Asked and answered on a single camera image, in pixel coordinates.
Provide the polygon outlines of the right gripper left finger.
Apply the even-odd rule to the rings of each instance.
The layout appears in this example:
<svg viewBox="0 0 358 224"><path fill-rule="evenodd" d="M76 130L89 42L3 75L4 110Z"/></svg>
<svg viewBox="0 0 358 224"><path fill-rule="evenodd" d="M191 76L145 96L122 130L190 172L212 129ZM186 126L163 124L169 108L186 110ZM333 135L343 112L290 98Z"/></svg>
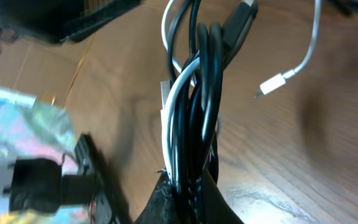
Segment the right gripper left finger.
<svg viewBox="0 0 358 224"><path fill-rule="evenodd" d="M134 222L135 224L179 223L172 186L166 172L161 172L147 205Z"/></svg>

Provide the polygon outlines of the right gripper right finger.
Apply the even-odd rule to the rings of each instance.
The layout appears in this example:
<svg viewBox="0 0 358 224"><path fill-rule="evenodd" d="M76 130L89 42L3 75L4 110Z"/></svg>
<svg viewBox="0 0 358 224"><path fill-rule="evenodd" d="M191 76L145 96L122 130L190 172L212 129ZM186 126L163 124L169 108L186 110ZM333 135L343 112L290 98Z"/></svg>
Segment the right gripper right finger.
<svg viewBox="0 0 358 224"><path fill-rule="evenodd" d="M202 219L205 223L243 224L220 193L207 169L203 170L198 191L201 198Z"/></svg>

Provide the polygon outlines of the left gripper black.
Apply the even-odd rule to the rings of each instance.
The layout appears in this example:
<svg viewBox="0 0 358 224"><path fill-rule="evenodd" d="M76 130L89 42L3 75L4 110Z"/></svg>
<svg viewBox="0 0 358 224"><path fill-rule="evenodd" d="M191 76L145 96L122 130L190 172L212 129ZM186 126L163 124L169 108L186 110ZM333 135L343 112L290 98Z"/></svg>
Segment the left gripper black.
<svg viewBox="0 0 358 224"><path fill-rule="evenodd" d="M122 200L90 134L79 137L74 152L75 175L64 174L62 166L50 159L16 160L7 189L9 211L54 214L62 206L91 205L94 223L125 223Z"/></svg>

